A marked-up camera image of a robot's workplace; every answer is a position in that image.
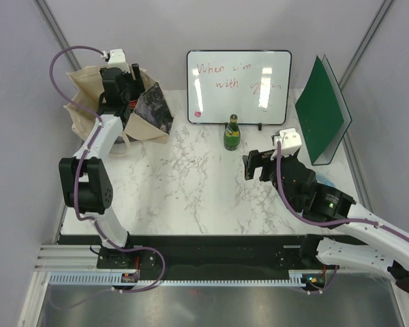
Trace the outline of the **green Perrier bottle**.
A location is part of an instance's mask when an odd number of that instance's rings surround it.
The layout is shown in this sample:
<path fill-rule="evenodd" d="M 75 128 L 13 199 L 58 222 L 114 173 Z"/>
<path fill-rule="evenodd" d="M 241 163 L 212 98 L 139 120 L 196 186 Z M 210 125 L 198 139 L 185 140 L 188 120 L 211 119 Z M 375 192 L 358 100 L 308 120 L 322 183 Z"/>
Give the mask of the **green Perrier bottle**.
<path fill-rule="evenodd" d="M 228 151 L 234 151 L 238 148 L 241 141 L 241 132 L 238 125 L 238 116 L 231 114 L 229 122 L 224 130 L 224 147 Z"/>

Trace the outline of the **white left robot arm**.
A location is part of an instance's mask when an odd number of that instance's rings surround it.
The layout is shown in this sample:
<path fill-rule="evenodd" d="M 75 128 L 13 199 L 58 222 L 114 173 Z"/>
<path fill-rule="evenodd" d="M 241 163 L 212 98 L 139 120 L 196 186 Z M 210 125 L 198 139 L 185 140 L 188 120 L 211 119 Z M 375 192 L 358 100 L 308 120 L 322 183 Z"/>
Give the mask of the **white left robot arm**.
<path fill-rule="evenodd" d="M 99 96 L 95 124 L 89 137 L 72 156 L 59 162 L 65 204 L 74 209 L 77 220 L 88 221 L 106 248 L 114 249 L 112 260 L 128 268 L 136 252 L 128 247 L 128 232 L 112 208 L 113 186 L 103 160 L 124 131 L 131 115 L 133 78 L 127 63 L 100 69 L 103 92 Z"/>

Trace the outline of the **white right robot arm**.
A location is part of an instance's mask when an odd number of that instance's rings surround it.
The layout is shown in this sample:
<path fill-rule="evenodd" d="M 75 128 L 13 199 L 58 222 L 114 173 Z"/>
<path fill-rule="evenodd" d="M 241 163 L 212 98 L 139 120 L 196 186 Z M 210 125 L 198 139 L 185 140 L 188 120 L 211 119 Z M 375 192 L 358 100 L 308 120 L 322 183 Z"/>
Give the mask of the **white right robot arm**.
<path fill-rule="evenodd" d="M 409 233 L 379 218 L 352 196 L 319 183 L 296 154 L 252 150 L 243 156 L 245 180 L 260 169 L 260 181 L 271 182 L 286 209 L 307 225 L 347 234 L 361 245 L 307 235 L 298 252 L 306 268 L 318 264 L 368 270 L 394 281 L 409 293 Z"/>

